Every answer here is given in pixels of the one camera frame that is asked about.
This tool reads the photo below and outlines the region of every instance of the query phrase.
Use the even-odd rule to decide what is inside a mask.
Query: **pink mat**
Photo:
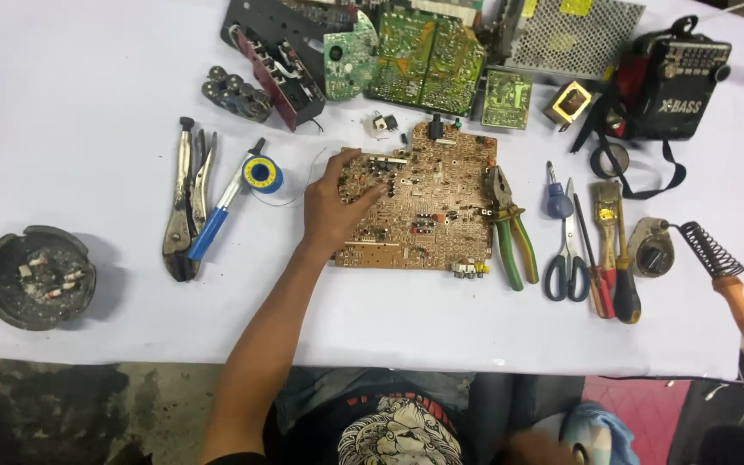
[[[665,465],[690,381],[584,379],[584,399],[615,413],[633,432],[631,447],[641,465]]]

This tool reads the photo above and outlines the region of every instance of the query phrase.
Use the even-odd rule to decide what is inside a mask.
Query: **green circuit board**
[[[485,51],[461,20],[396,7],[381,17],[367,97],[468,116]]]
[[[375,26],[360,11],[353,32],[324,34],[325,96],[342,101],[361,93],[372,80],[377,48]]]
[[[481,124],[509,129],[527,129],[531,89],[531,77],[488,69]]]

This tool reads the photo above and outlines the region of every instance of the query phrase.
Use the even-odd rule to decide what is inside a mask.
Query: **green handled pliers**
[[[490,221],[495,224],[496,233],[499,235],[499,250],[504,270],[507,272],[510,287],[514,291],[522,291],[524,284],[521,275],[518,274],[515,257],[512,255],[512,238],[515,238],[522,253],[527,281],[536,284],[539,280],[536,254],[532,250],[530,238],[522,223],[521,214],[524,213],[524,208],[519,208],[512,202],[512,191],[500,166],[493,166],[487,171],[487,190],[493,201]]]

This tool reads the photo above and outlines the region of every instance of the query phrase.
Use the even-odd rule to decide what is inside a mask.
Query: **blue handled screwdriver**
[[[550,175],[550,185],[547,186],[547,194],[550,196],[547,200],[547,214],[555,219],[565,219],[573,215],[573,202],[564,193],[561,183],[555,180],[555,170],[550,162],[547,162],[547,173]]]
[[[220,231],[222,223],[226,221],[226,217],[228,216],[228,209],[232,205],[234,197],[240,194],[240,191],[243,190],[244,163],[253,156],[259,155],[260,151],[263,150],[263,146],[265,145],[265,143],[266,140],[261,138],[257,142],[257,145],[255,145],[253,149],[250,149],[243,157],[243,161],[240,163],[237,171],[235,171],[234,177],[232,177],[232,182],[228,183],[226,191],[223,192],[220,201],[217,202],[217,205],[214,207],[212,214],[209,215],[208,221],[206,221],[206,225],[202,227],[202,231],[200,231],[199,236],[194,240],[194,243],[191,244],[191,249],[189,249],[190,260],[201,261],[202,256],[206,254],[206,250],[208,250],[208,247],[212,245],[214,237],[217,236],[217,231]]]

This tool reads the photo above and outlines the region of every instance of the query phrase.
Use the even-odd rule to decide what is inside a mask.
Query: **black wire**
[[[726,381],[718,378],[708,378],[705,376],[624,376],[616,378],[612,376],[600,376],[606,380],[629,381],[629,380],[648,380],[648,381],[710,381],[719,384],[728,384],[731,386],[744,386],[744,381]]]

